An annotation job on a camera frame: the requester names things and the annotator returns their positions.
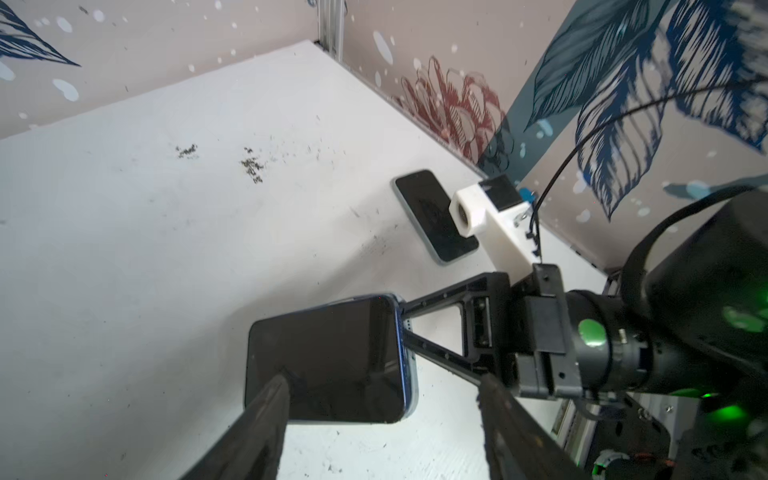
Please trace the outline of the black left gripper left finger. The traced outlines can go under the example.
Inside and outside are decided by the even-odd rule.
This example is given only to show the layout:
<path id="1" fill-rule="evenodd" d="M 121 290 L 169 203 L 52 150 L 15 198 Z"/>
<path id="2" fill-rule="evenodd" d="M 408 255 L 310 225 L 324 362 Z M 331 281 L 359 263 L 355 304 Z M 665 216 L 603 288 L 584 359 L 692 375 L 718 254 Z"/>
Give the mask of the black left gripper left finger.
<path id="1" fill-rule="evenodd" d="M 275 479 L 283 451 L 289 407 L 288 382 L 277 375 L 182 479 Z"/>

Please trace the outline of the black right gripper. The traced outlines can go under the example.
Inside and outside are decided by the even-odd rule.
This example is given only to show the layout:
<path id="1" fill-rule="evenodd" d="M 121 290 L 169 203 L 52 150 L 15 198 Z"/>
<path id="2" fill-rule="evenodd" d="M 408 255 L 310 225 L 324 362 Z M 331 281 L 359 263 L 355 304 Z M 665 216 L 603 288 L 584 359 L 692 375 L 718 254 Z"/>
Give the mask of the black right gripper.
<path id="1" fill-rule="evenodd" d="M 404 346 L 471 384 L 492 374 L 524 398 L 583 396 L 566 292 L 556 265 L 536 264 L 516 283 L 501 272 L 479 274 L 407 301 L 401 310 L 403 318 L 416 318 L 448 307 L 457 307 L 466 318 L 473 353 L 465 358 L 411 331 L 403 332 Z"/>

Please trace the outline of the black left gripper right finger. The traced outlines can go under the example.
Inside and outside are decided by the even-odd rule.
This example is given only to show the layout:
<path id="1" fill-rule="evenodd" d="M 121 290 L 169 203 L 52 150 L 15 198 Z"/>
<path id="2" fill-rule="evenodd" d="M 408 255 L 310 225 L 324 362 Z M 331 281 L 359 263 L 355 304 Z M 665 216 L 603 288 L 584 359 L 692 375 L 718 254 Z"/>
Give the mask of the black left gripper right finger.
<path id="1" fill-rule="evenodd" d="M 588 477 L 495 376 L 481 378 L 478 404 L 492 479 Z"/>

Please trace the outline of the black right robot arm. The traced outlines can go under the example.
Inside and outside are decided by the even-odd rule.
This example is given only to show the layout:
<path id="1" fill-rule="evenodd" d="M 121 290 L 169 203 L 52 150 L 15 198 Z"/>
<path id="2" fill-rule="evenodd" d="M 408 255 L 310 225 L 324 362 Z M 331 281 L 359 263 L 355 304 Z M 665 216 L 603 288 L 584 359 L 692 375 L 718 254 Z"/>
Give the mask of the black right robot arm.
<path id="1" fill-rule="evenodd" d="M 449 212 L 494 271 L 406 303 L 404 318 L 457 306 L 462 350 L 412 332 L 402 344 L 479 388 L 494 479 L 583 479 L 520 399 L 621 405 L 626 393 L 700 400 L 673 479 L 767 475 L 767 194 L 730 185 L 672 213 L 631 251 L 615 295 L 566 291 L 544 262 L 538 206 L 499 176 Z"/>

